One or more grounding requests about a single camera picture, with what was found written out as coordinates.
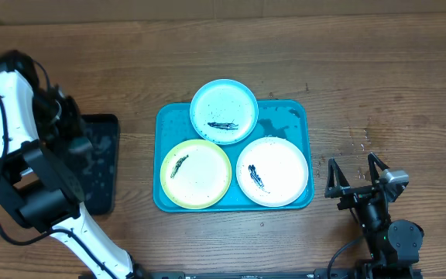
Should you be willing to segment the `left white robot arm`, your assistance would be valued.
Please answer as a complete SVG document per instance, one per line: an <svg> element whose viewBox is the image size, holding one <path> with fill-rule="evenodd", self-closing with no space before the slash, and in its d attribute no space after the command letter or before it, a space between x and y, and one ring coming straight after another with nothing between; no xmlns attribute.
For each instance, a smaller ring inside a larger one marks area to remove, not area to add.
<svg viewBox="0 0 446 279"><path fill-rule="evenodd" d="M112 114L82 114L30 56L0 56L0 211L61 242L93 278L147 278L94 220L114 208L119 132Z"/></svg>

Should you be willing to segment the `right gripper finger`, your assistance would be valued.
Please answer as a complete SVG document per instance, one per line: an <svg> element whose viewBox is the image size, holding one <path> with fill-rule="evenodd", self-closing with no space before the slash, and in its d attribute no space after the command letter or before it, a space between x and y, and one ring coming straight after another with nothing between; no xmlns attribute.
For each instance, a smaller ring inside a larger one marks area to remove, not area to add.
<svg viewBox="0 0 446 279"><path fill-rule="evenodd" d="M328 161L328 179L324 196L326 198L340 198L348 192L350 184L336 163L334 158Z"/></svg>
<svg viewBox="0 0 446 279"><path fill-rule="evenodd" d="M384 171L389 168L373 152L368 155L368 163L371 182L377 182L379 180L379 172L377 169Z"/></svg>

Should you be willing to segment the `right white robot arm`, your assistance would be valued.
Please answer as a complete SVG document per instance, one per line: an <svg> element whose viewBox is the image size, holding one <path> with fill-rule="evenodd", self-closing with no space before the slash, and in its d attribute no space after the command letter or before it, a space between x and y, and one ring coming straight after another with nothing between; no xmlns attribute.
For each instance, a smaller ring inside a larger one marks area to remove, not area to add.
<svg viewBox="0 0 446 279"><path fill-rule="evenodd" d="M371 184L353 188L335 159L328 161L324 196L337 198L338 210L349 210L362 230L361 236L341 247L323 271L326 278L421 278L413 269L419 262L424 230L404 219L393 221L389 204L395 202L409 184L404 170L389 168L374 153L368 155ZM350 270L334 269L335 260L348 248L365 241L370 258L357 260Z"/></svg>

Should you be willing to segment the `light blue plate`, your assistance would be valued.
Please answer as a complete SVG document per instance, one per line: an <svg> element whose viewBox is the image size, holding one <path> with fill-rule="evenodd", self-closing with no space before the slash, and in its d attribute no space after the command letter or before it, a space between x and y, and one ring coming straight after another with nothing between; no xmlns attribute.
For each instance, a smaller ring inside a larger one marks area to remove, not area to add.
<svg viewBox="0 0 446 279"><path fill-rule="evenodd" d="M254 130L259 107L253 92L232 79L217 79L197 90L189 117L195 131L218 145L244 140Z"/></svg>

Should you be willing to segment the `yellow-green plate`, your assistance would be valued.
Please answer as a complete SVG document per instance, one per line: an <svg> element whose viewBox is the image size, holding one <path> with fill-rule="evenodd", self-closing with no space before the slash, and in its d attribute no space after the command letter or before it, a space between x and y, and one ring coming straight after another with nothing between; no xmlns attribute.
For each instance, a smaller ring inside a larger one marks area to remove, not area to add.
<svg viewBox="0 0 446 279"><path fill-rule="evenodd" d="M190 210L209 208L219 202L232 180L232 166L226 152L205 139L177 144L164 157L160 183L175 205Z"/></svg>

